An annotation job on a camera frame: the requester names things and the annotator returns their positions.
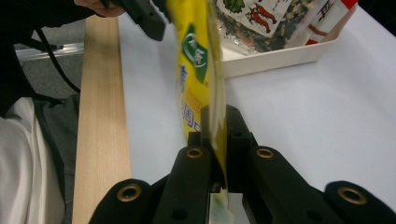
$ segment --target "white cloth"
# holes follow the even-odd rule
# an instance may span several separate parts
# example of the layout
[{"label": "white cloth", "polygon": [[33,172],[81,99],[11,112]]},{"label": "white cloth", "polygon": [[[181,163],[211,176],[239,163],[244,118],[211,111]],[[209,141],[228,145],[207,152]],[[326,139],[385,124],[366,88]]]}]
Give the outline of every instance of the white cloth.
[{"label": "white cloth", "polygon": [[0,224],[61,223],[64,200],[32,99],[0,118]]}]

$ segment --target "white table surface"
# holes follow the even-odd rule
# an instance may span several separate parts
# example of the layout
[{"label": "white table surface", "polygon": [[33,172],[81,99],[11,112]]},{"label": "white table surface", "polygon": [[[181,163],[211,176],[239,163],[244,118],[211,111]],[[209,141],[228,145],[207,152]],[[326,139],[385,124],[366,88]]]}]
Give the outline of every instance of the white table surface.
[{"label": "white table surface", "polygon": [[[132,174],[150,184],[184,147],[172,28],[155,42],[120,17]],[[347,180],[396,211],[395,71],[396,38],[358,8],[318,62],[229,78],[227,103],[310,185]]]}]

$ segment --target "black tool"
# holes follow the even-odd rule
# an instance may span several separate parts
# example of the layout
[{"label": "black tool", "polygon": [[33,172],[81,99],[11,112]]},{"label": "black tool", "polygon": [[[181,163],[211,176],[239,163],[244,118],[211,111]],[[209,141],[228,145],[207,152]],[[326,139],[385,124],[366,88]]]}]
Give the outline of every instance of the black tool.
[{"label": "black tool", "polygon": [[[110,2],[123,7],[148,37],[158,41],[163,40],[165,22],[149,0],[101,0],[101,2],[106,8],[110,7]],[[160,8],[161,11],[166,11],[164,4],[161,7],[163,7]]]},{"label": "black tool", "polygon": [[[278,151],[258,146],[239,110],[227,105],[226,116],[228,190],[243,194],[250,223],[396,223],[395,213],[358,185],[336,181],[324,192],[314,189]],[[209,195],[222,180],[208,146],[207,108],[201,121],[168,176],[151,186],[137,179],[116,184],[91,223],[208,223]]]}]

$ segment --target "brass screw hole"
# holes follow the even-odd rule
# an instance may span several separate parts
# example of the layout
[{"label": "brass screw hole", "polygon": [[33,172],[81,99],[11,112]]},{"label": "brass screw hole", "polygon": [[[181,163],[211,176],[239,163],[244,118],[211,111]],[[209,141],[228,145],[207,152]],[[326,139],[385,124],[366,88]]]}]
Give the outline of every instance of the brass screw hole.
[{"label": "brass screw hole", "polygon": [[337,190],[342,199],[349,203],[363,205],[367,203],[367,198],[355,189],[348,187],[341,187]]},{"label": "brass screw hole", "polygon": [[267,148],[257,149],[256,154],[265,159],[271,159],[274,157],[274,152]]},{"label": "brass screw hole", "polygon": [[117,198],[124,203],[128,203],[138,198],[141,193],[142,189],[138,185],[129,184],[119,190]]},{"label": "brass screw hole", "polygon": [[196,159],[202,157],[204,155],[204,152],[201,149],[192,148],[187,150],[186,154],[188,157]]}]

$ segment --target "dark sleeve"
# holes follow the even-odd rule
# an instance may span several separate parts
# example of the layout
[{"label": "dark sleeve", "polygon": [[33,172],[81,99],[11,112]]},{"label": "dark sleeve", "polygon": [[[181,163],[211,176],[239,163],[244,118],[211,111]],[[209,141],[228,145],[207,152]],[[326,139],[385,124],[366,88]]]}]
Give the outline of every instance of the dark sleeve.
[{"label": "dark sleeve", "polygon": [[35,91],[21,69],[14,46],[0,45],[0,117],[22,96],[34,95]]},{"label": "dark sleeve", "polygon": [[59,27],[90,17],[93,11],[73,0],[3,0],[0,6],[0,44],[16,43],[34,29]]}]

